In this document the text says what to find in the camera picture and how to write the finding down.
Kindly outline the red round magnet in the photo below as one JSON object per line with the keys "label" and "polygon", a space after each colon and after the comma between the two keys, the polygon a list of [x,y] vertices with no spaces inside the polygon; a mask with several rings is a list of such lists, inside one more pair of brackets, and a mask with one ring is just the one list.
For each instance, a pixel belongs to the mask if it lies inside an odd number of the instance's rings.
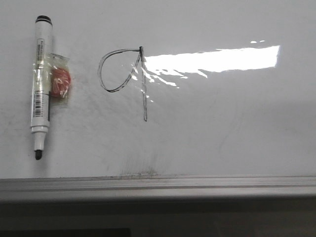
{"label": "red round magnet", "polygon": [[53,104],[67,104],[72,77],[69,69],[70,59],[60,54],[50,53],[47,56],[51,81],[50,95]]}

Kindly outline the white whiteboard marker black tip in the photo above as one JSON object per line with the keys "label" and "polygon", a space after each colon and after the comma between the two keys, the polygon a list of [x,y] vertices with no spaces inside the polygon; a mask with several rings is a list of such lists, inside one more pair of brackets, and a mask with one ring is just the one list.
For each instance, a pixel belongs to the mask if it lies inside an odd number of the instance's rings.
{"label": "white whiteboard marker black tip", "polygon": [[35,21],[36,56],[33,69],[31,133],[34,138],[35,159],[40,160],[50,127],[51,67],[53,25],[46,15]]}

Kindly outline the whiteboard with aluminium frame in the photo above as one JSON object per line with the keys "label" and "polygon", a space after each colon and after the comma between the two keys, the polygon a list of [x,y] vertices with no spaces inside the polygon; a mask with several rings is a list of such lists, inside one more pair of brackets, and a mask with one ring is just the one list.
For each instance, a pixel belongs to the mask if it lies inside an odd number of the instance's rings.
{"label": "whiteboard with aluminium frame", "polygon": [[[72,87],[36,160],[39,15]],[[315,194],[315,1],[1,1],[1,203]]]}

